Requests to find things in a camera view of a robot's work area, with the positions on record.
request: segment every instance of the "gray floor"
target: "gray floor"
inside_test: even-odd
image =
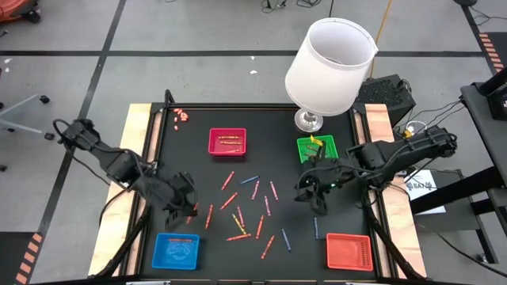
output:
[[[0,50],[99,51],[119,0],[45,0],[43,21],[6,24],[9,34]],[[127,0],[113,39],[117,51],[295,50],[308,26],[329,15],[332,1],[313,9],[291,0],[285,10],[262,13],[258,0]],[[364,26],[376,36],[387,0],[334,0],[332,16]],[[479,0],[477,9],[506,16],[502,0]],[[491,20],[482,32],[507,32],[507,21]],[[453,1],[394,0],[380,37],[381,51],[480,51],[463,11]],[[13,119],[51,129],[54,118],[74,119],[81,108],[97,57],[12,57],[0,67],[0,101],[7,106],[33,94],[48,95],[48,105],[34,104]],[[290,102],[284,76],[290,56],[224,57],[109,57],[88,117],[102,138],[120,142],[131,103],[161,101],[166,88],[178,102]],[[491,73],[482,58],[378,58],[374,76],[400,74],[410,81],[417,107],[438,108],[456,101],[460,86],[487,79]],[[421,115],[428,122],[431,114]],[[438,169],[462,169],[470,175],[491,161],[465,110],[441,126],[459,136],[458,153],[435,161]],[[39,226],[63,148],[36,135],[0,131],[0,231],[30,231]],[[93,158],[78,157],[95,169]],[[97,220],[107,186],[73,163],[44,241],[33,283],[85,278],[90,265]],[[484,217],[501,264],[507,272],[505,235],[493,215]],[[480,253],[473,232],[445,234],[470,254]],[[499,284],[501,279],[454,253],[424,230],[419,238],[426,270],[436,280]]]

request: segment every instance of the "white lamp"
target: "white lamp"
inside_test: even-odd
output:
[[[301,108],[296,126],[318,131],[323,116],[349,110],[379,49],[356,23],[339,18],[316,21],[309,29],[287,75],[285,89]]]

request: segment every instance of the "wooden board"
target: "wooden board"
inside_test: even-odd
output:
[[[373,142],[379,140],[394,142],[395,138],[393,137],[385,104],[366,104],[366,117]],[[401,177],[396,177],[392,184],[405,189],[405,183]],[[422,276],[426,276],[425,264],[422,259],[408,196],[400,189],[388,187],[383,191],[383,200],[391,240],[414,267],[414,270]],[[400,278],[405,276],[400,268],[398,268],[398,274]]]
[[[151,104],[130,105],[120,147],[134,150],[137,154],[143,153],[150,110]],[[109,201],[120,191],[120,186],[111,184],[107,200]],[[98,231],[97,242],[95,243],[95,250],[93,251],[89,275],[96,274],[102,270],[123,243],[127,233],[133,199],[134,192],[124,193],[111,203],[104,213],[101,228]]]

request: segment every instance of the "red crayon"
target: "red crayon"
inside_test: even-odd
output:
[[[259,227],[257,228],[257,235],[255,236],[255,239],[259,239],[259,236],[261,236],[261,228],[262,228],[262,221],[264,220],[264,215],[261,216],[261,221],[259,221]]]
[[[243,229],[245,228],[245,222],[243,221],[243,215],[241,214],[241,209],[238,206],[238,215],[239,215],[239,222],[241,223],[241,226]]]
[[[253,190],[252,200],[255,199],[255,195],[257,195],[257,189],[259,188],[259,180],[257,180],[257,183],[255,184],[255,190]]]
[[[212,218],[212,212],[213,212],[213,204],[210,204],[208,217],[206,218],[206,227],[205,227],[206,230],[208,229],[208,226],[209,226],[209,220]]]
[[[236,193],[234,193],[234,194],[232,194],[232,196],[231,196],[231,197],[229,198],[229,200],[228,200],[228,201],[227,201],[227,202],[226,202],[226,203],[225,203],[225,204],[224,204],[224,205],[220,208],[220,210],[225,209],[225,207],[227,207],[227,205],[228,205],[228,204],[230,204],[230,203],[232,202],[232,200],[233,200],[234,198],[236,198],[236,196],[237,196],[237,195],[238,195],[238,193],[237,193],[237,192],[236,192]]]
[[[278,202],[278,195],[276,194],[275,185],[272,181],[269,182],[271,184],[271,189],[273,190],[273,195],[275,196],[275,200]]]
[[[268,245],[266,246],[266,249],[264,249],[264,252],[261,255],[261,259],[264,259],[264,257],[266,256],[266,253],[268,252],[268,249],[271,246],[271,243],[273,242],[274,238],[275,238],[275,235],[272,235],[271,238],[269,239]]]
[[[229,174],[229,177],[227,178],[227,180],[225,180],[225,183],[223,184],[222,186],[222,191],[225,189],[225,187],[229,184],[229,181],[231,181],[231,178],[232,176],[234,175],[234,171],[231,172],[231,174]]]
[[[271,216],[271,211],[269,210],[268,196],[264,196],[264,202],[266,203],[266,210],[268,211],[268,216]]]
[[[241,238],[247,238],[247,237],[249,237],[251,235],[252,234],[242,234],[240,236],[229,237],[226,241],[235,241],[235,240],[238,240],[238,239],[241,239]]]
[[[199,205],[199,203],[196,203],[196,206],[193,207],[193,210],[197,210],[197,205]],[[187,218],[187,225],[190,223],[190,220],[192,220],[192,217],[188,217]]]

